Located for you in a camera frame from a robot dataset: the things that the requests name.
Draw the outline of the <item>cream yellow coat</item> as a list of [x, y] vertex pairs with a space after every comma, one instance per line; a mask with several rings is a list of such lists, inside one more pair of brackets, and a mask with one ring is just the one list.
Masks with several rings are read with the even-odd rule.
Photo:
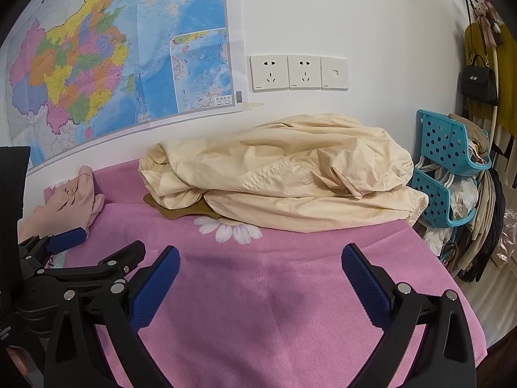
[[428, 204], [414, 164], [383, 129], [335, 114], [299, 115], [247, 131], [164, 140], [138, 163], [166, 209], [202, 198], [219, 215], [293, 232], [414, 223]]

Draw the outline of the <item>pile of hanging clothes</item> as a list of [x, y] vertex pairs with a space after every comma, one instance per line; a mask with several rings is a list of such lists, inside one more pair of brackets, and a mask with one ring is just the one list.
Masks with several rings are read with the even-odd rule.
[[487, 131], [454, 113], [448, 115], [467, 128], [469, 152], [482, 162], [491, 159], [491, 168], [474, 176], [458, 176], [431, 162], [420, 169], [439, 181], [451, 192], [452, 216], [466, 217], [475, 208], [475, 216], [467, 225], [454, 228], [433, 228], [427, 224], [425, 238], [438, 257], [444, 257], [445, 246], [453, 243], [451, 269], [465, 282], [478, 281], [495, 253], [504, 229], [507, 198], [516, 197], [516, 139], [511, 134], [491, 140]]

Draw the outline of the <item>pink folded garment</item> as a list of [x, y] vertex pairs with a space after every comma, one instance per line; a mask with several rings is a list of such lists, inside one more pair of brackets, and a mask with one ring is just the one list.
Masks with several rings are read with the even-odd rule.
[[57, 236], [77, 228], [88, 231], [104, 202], [105, 196], [96, 194], [92, 168], [83, 166], [74, 179], [54, 188], [46, 204], [38, 205], [18, 225], [18, 241], [32, 236]]

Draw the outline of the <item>olive brown garment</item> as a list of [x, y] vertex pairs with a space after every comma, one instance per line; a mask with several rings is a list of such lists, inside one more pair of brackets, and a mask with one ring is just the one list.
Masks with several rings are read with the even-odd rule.
[[217, 212], [214, 212], [214, 210], [208, 206], [206, 200], [203, 198], [191, 206], [180, 209], [166, 209], [158, 204], [150, 194], [146, 194], [143, 197], [143, 201], [153, 209], [158, 210], [160, 214], [166, 217], [168, 220], [176, 220], [189, 215], [207, 216], [212, 219], [222, 218], [221, 215], [219, 215]]

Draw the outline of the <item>pink floral bed sheet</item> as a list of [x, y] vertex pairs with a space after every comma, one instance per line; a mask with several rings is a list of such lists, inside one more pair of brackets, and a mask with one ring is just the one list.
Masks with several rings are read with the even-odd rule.
[[135, 161], [96, 170], [105, 205], [84, 244], [66, 254], [78, 267], [139, 240], [151, 264], [166, 248], [181, 269], [139, 336], [175, 387], [345, 387], [382, 334], [341, 266], [354, 243], [396, 282], [440, 295], [456, 283], [404, 221], [321, 233], [234, 227], [206, 218], [167, 220], [144, 203]]

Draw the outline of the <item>lower blue plastic basket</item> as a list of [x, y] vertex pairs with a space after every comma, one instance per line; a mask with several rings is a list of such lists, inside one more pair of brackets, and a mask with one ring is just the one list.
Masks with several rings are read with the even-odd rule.
[[467, 225], [477, 212], [473, 208], [466, 217], [455, 219], [452, 216], [449, 189], [420, 169], [414, 170], [410, 187], [427, 194], [428, 205], [421, 214], [421, 219], [433, 228], [454, 228]]

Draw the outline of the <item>blue plastic basket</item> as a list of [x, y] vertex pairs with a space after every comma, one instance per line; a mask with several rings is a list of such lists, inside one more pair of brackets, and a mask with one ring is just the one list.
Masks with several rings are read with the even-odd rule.
[[455, 219], [452, 216], [449, 189], [420, 169], [414, 170], [410, 187], [427, 194], [428, 205], [421, 214], [421, 219], [433, 228], [454, 228], [467, 225], [477, 212], [473, 208], [466, 217]]
[[474, 176], [491, 168], [491, 159], [482, 162], [469, 152], [467, 128], [461, 122], [443, 114], [418, 110], [421, 124], [420, 165], [431, 162], [458, 176]]

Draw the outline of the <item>upper blue plastic basket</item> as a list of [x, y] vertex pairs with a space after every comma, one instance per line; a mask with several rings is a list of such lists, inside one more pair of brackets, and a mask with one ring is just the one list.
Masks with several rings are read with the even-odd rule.
[[418, 110], [421, 124], [420, 165], [431, 162], [458, 176], [474, 176], [491, 168], [491, 159], [482, 162], [469, 152], [467, 128], [461, 122], [443, 114]]

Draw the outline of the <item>black handbag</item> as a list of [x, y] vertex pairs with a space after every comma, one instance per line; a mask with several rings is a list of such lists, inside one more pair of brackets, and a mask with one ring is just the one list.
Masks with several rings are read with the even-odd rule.
[[460, 88], [465, 97], [491, 106], [499, 104], [495, 72], [479, 54], [462, 70]]

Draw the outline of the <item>mustard yellow hanging sweater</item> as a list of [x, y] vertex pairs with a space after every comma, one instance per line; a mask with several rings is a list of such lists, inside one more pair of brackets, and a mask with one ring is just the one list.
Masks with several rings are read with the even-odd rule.
[[[516, 97], [517, 97], [517, 53], [516, 42], [506, 25], [501, 26], [501, 34], [496, 36], [497, 60], [499, 74], [499, 107], [497, 125], [516, 137]], [[485, 54], [479, 25], [473, 23], [464, 32], [465, 63], [470, 63], [473, 54], [481, 55], [476, 65], [483, 67], [487, 61], [490, 68], [494, 68], [491, 48]]]

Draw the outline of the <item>plush toy on rack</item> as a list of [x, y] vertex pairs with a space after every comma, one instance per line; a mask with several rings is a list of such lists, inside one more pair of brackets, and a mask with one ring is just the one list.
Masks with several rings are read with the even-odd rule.
[[488, 0], [474, 0], [474, 12], [479, 24], [482, 39], [487, 47], [497, 47], [497, 37], [501, 26], [496, 18], [496, 11]]

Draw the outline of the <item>colourful wall map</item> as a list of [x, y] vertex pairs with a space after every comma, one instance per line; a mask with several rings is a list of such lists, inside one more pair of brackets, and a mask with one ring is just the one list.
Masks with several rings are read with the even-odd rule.
[[241, 0], [30, 0], [1, 47], [1, 138], [39, 169], [247, 90]]

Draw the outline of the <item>left white wall socket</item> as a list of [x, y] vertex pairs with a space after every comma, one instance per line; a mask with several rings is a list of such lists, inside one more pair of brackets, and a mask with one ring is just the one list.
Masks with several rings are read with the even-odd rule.
[[254, 92], [289, 89], [288, 59], [285, 55], [251, 56], [250, 67]]

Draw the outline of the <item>white wall socket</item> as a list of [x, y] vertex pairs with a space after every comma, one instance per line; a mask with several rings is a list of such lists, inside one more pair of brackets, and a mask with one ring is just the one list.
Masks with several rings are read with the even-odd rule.
[[321, 59], [318, 56], [288, 55], [290, 89], [321, 89]]
[[289, 89], [288, 59], [285, 55], [251, 56], [250, 67], [254, 92]]

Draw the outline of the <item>middle white wall socket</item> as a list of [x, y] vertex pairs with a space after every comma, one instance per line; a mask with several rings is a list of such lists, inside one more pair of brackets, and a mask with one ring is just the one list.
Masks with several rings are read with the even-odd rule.
[[321, 89], [321, 59], [318, 56], [288, 55], [290, 89]]

